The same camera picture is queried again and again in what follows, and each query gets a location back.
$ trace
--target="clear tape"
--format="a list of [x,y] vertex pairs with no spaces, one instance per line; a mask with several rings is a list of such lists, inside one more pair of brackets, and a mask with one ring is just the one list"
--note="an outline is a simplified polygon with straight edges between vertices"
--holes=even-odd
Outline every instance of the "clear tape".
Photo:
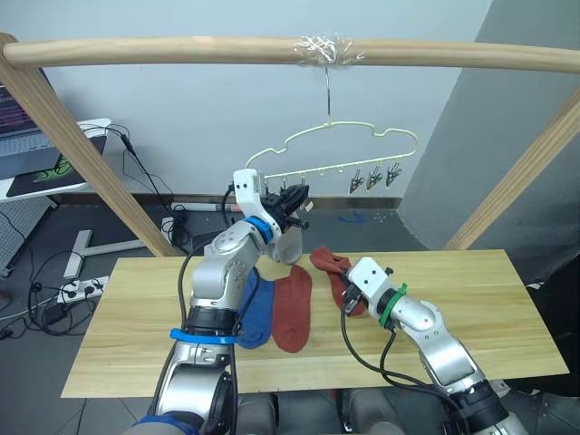
[[364,59],[364,52],[353,50],[353,41],[338,36],[301,36],[294,50],[303,66],[345,66]]

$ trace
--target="red sock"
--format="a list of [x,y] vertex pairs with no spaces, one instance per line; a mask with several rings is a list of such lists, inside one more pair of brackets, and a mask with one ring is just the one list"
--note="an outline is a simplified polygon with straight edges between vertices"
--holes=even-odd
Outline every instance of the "red sock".
[[299,352],[310,334],[310,294],[312,279],[300,266],[293,265],[290,276],[274,283],[272,336],[283,351]]
[[[346,290],[346,285],[341,279],[341,273],[344,269],[351,268],[351,262],[346,256],[336,256],[326,246],[320,246],[310,254],[310,261],[317,269],[324,270],[330,279],[330,287],[333,292],[333,298],[338,307],[343,306],[343,292]],[[360,315],[364,313],[366,307],[359,303],[354,308],[351,316]]]

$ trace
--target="mouse pad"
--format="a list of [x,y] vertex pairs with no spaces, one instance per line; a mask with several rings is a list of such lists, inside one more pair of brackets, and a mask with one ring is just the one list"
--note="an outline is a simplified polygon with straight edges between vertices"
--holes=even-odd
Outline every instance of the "mouse pad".
[[[95,136],[89,138],[94,148],[102,154],[105,149],[106,136]],[[12,186],[8,189],[7,197],[16,197],[27,193],[39,192],[41,190],[62,188],[74,184],[84,183],[84,179],[74,170],[63,155],[59,157],[56,165],[52,169],[39,170],[14,177]]]

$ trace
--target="floor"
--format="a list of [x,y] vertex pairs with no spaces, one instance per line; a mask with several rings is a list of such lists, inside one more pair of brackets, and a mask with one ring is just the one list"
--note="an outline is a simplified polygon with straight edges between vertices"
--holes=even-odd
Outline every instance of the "floor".
[[[147,208],[160,222],[159,207]],[[310,228],[304,233],[304,251],[325,244],[335,252],[418,250],[421,244],[403,227],[393,210],[315,210]],[[219,230],[216,213],[190,214],[188,228],[194,233]],[[55,252],[70,249],[76,232],[92,229],[93,245],[133,238],[131,232],[103,206],[60,206],[51,210],[29,237],[36,268]],[[107,276],[118,254],[89,258],[82,278]],[[134,249],[120,256],[150,256],[148,250]],[[67,255],[57,257],[40,277],[46,285],[61,285]],[[0,290],[13,295],[14,302],[2,316],[25,308],[31,272],[29,251],[21,251],[13,273],[0,282]],[[0,343],[0,433],[4,435],[92,435],[118,434],[144,415],[149,399],[60,399],[61,389],[74,356],[79,337],[51,337],[27,332],[18,340]],[[431,397],[409,391],[384,388],[408,434],[439,434],[443,419],[441,407]],[[527,396],[511,391],[504,399],[530,434],[579,434],[580,402],[551,394]],[[328,391],[290,391],[279,395],[281,410],[278,433],[340,433],[333,400]]]

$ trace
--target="wooden tabletop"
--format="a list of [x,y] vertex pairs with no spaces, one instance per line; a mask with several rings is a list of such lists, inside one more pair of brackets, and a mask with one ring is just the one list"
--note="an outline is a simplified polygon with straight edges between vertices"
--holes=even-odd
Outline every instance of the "wooden tabletop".
[[[505,252],[428,251],[339,254],[351,262],[372,256],[394,269],[392,281],[407,283],[408,295],[431,301],[449,331],[470,350],[489,379],[568,373],[526,289]],[[101,298],[63,389],[63,397],[150,397],[179,326],[177,276],[183,257],[121,258]],[[189,300],[191,271],[186,273]],[[312,277],[311,331],[300,353],[270,341],[254,350],[237,348],[240,392],[383,386],[383,379],[348,353],[340,311],[325,272],[308,255],[298,264]],[[262,257],[268,280],[288,276],[289,266]],[[358,352],[377,363],[388,333],[368,314],[347,319]],[[387,368],[427,381],[417,349],[399,333]]]

